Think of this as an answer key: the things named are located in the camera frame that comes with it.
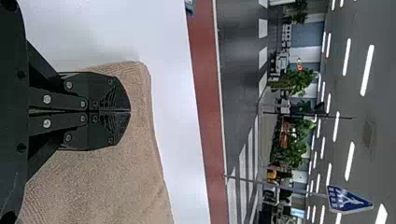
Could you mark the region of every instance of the road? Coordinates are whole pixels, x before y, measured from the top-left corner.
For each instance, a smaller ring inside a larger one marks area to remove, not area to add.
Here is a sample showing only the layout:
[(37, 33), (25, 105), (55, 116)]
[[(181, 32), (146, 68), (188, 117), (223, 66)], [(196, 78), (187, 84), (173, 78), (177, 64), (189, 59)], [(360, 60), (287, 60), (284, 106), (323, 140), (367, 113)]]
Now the road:
[[(383, 204), (388, 212), (386, 223), (396, 223), (396, 180), (393, 178), (393, 164), (396, 159), (396, 120), (392, 111), (396, 107), (393, 93), (396, 76), (392, 68), (396, 46), (393, 10), (396, 1), (345, 0), (329, 6), (325, 31), (332, 34), (329, 58), (322, 54), (321, 74), (326, 82), (325, 100), (332, 95), (330, 113), (337, 111), (342, 116), (356, 116), (352, 121), (340, 120), (336, 141), (333, 138), (334, 119), (323, 120), (320, 137), (314, 150), (320, 154), (322, 137), (326, 137), (324, 158), (318, 156), (317, 168), (312, 171), (311, 180), (321, 175), (319, 192), (325, 192), (328, 165), (332, 163), (330, 183), (358, 193), (375, 203), (375, 209), (355, 215), (343, 216), (341, 223), (375, 223), (378, 208)], [(343, 76), (347, 39), (351, 39), (350, 56), (346, 75)], [(375, 46), (367, 91), (361, 95), (361, 83), (365, 70), (367, 52)], [(356, 149), (346, 181), (345, 171), (351, 141)], [(317, 207), (315, 223), (320, 223), (321, 207), (326, 206), (323, 223), (335, 223), (336, 214), (328, 211), (325, 200), (311, 197), (308, 205)]]

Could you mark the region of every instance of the beige fabric cushion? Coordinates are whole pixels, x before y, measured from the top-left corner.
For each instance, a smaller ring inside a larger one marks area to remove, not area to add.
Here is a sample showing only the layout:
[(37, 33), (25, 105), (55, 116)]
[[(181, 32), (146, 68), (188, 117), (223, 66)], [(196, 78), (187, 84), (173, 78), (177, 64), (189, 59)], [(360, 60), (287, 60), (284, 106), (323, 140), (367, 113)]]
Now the beige fabric cushion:
[(142, 63), (86, 69), (116, 76), (132, 106), (115, 147), (57, 151), (27, 183), (23, 224), (174, 223), (155, 140), (149, 71)]

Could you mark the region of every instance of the black metal bracket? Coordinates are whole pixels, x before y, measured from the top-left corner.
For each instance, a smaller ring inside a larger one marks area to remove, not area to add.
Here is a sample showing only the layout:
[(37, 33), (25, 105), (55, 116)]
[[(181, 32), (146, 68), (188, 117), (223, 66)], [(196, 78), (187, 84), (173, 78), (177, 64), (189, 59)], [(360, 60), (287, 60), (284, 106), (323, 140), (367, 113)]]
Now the black metal bracket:
[(25, 183), (56, 150), (115, 146), (128, 126), (131, 105), (116, 77), (57, 73), (26, 40), (15, 0), (0, 2), (0, 26), (2, 224), (13, 223)]

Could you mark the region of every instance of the bolt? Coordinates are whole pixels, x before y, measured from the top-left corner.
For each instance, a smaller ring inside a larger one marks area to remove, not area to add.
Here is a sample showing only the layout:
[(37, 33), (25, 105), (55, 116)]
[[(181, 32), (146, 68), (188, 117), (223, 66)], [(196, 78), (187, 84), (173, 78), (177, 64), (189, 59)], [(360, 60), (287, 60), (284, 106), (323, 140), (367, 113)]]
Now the bolt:
[(111, 78), (109, 78), (109, 79), (108, 79), (108, 85), (112, 86), (112, 85), (113, 85), (113, 83), (114, 83), (114, 80), (113, 80), (113, 78), (112, 78), (112, 77), (111, 77)]
[(98, 122), (98, 117), (95, 115), (92, 117), (92, 122), (97, 123)]
[(22, 143), (20, 143), (19, 145), (17, 145), (17, 151), (19, 152), (19, 153), (23, 153), (23, 152), (25, 152), (26, 151), (26, 145), (25, 144), (22, 144)]
[(66, 142), (70, 142), (72, 140), (72, 135), (70, 133), (68, 133), (64, 140), (66, 140)]
[(66, 88), (71, 90), (73, 88), (73, 83), (72, 82), (66, 82)]
[(50, 103), (50, 100), (51, 100), (50, 95), (44, 95), (43, 97), (44, 104), (48, 105)]
[(22, 78), (26, 78), (26, 74), (22, 71), (18, 71), (17, 73), (18, 78), (22, 79)]
[(85, 108), (85, 106), (87, 106), (87, 103), (85, 103), (85, 101), (81, 101), (81, 108)]
[(44, 119), (43, 127), (47, 128), (47, 129), (50, 127), (50, 120), (49, 119)]
[(93, 102), (92, 102), (92, 106), (93, 106), (94, 108), (98, 107), (98, 102), (97, 102), (97, 101), (93, 101)]

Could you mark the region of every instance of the blue road sign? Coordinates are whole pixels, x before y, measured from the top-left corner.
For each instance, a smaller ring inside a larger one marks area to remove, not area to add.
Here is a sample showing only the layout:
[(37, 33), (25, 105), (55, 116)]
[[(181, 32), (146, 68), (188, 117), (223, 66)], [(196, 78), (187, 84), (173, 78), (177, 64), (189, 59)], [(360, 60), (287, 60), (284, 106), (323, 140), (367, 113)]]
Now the blue road sign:
[(344, 215), (369, 211), (374, 205), (369, 201), (337, 186), (327, 187), (330, 211)]

